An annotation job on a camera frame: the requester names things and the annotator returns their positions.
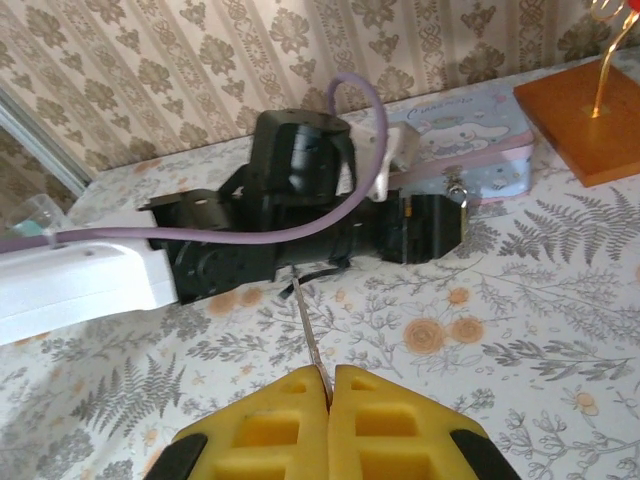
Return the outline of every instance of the beige wallpaper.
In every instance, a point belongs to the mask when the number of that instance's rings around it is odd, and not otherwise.
[[[251,133],[265,109],[323,109],[338,71],[396,100],[597,54],[611,27],[589,3],[0,0],[0,84],[103,170]],[[341,88],[342,111],[365,104]]]
[[[0,235],[5,231],[9,212],[38,193],[48,194],[65,211],[75,201],[64,185],[0,128]]]

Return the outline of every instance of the purple tube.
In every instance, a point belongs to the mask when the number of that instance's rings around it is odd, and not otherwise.
[[[282,243],[307,237],[318,233],[325,228],[340,221],[356,208],[376,181],[376,177],[382,169],[384,155],[387,151],[387,114],[380,97],[373,86],[364,78],[355,73],[342,72],[329,84],[327,96],[329,98],[329,112],[335,115],[335,92],[338,85],[343,82],[353,83],[359,86],[369,98],[376,114],[376,150],[375,160],[369,174],[360,182],[349,197],[338,207],[328,214],[314,220],[313,222],[299,227],[278,230],[275,232],[211,232],[207,230],[196,230],[189,228],[132,228],[132,227],[111,227],[111,228],[88,228],[84,230],[73,230],[60,232],[56,235],[56,242],[80,242],[104,238],[154,238],[167,240],[185,240],[207,243],[233,243],[244,245],[264,245],[270,243]],[[44,236],[24,237],[17,239],[3,240],[0,242],[0,254],[26,250],[29,248],[42,247],[48,245]]]

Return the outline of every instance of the floral tablecloth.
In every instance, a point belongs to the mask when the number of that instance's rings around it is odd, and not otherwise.
[[[616,61],[640,81],[640,49]],[[250,145],[107,172],[72,216],[216,188]],[[305,286],[320,349],[330,369],[367,368],[478,420],[523,479],[637,479],[640,178],[585,189],[539,135],[533,164],[531,194],[475,210],[454,254],[408,267],[358,258]],[[283,285],[0,348],[0,478],[142,478],[178,429],[307,363],[294,300],[277,298]]]

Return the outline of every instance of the orange wooden block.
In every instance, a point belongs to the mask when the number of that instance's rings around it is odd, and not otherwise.
[[[640,173],[640,85],[611,67],[602,112],[591,112],[600,62],[516,87],[522,109],[585,187]]]

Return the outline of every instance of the pink tin box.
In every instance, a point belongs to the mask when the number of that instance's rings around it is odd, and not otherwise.
[[[445,194],[461,182],[471,203],[524,195],[531,190],[534,136],[511,88],[483,90],[389,115],[420,132],[418,158],[389,177],[402,194]]]

